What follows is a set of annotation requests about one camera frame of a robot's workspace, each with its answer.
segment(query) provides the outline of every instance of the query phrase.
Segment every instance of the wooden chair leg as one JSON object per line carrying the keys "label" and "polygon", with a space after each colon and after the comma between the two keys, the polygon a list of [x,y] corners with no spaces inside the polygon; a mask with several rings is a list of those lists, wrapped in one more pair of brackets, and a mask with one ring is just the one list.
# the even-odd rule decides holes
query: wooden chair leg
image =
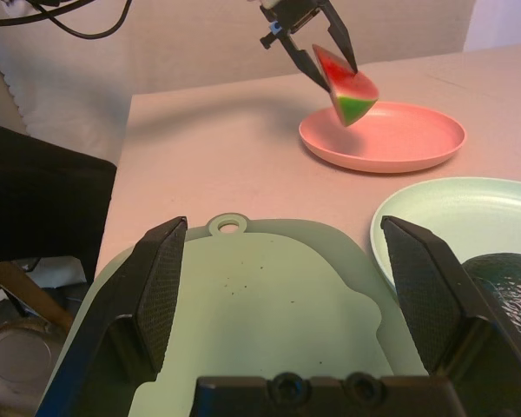
{"label": "wooden chair leg", "polygon": [[35,313],[62,328],[66,334],[73,318],[12,262],[0,262],[0,287]]}

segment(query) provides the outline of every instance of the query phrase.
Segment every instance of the green watermelon rind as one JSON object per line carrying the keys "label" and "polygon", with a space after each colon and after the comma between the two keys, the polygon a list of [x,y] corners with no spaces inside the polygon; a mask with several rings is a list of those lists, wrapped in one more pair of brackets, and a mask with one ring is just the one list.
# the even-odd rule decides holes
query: green watermelon rind
{"label": "green watermelon rind", "polygon": [[364,100],[350,96],[336,96],[334,107],[339,110],[337,113],[343,125],[349,126],[363,117],[377,101],[378,97]]}

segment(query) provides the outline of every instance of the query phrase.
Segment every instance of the pink plate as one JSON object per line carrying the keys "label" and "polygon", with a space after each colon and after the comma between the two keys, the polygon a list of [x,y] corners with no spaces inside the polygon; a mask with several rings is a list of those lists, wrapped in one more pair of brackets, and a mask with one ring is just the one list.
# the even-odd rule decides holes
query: pink plate
{"label": "pink plate", "polygon": [[407,103],[377,102],[345,128],[333,108],[300,125],[305,145],[320,158],[358,171],[399,173],[426,169],[452,157],[465,129],[443,113]]}

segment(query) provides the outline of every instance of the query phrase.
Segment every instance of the watermelon slice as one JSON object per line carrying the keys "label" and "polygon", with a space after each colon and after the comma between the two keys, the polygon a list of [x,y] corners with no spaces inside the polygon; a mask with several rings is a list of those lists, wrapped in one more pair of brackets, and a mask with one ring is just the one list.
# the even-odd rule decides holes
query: watermelon slice
{"label": "watermelon slice", "polygon": [[342,124],[349,126],[357,122],[379,99],[376,85],[365,74],[355,74],[345,59],[329,50],[319,45],[313,45],[313,50]]}

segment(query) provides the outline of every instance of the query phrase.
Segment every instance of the light green plate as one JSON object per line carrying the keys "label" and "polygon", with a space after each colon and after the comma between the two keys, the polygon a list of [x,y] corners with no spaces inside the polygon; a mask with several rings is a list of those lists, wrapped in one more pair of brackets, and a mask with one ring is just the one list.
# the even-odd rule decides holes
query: light green plate
{"label": "light green plate", "polygon": [[444,178],[401,189],[377,210],[371,244],[393,286],[384,215],[430,229],[445,240],[460,262],[494,253],[521,254],[521,182],[493,178]]}

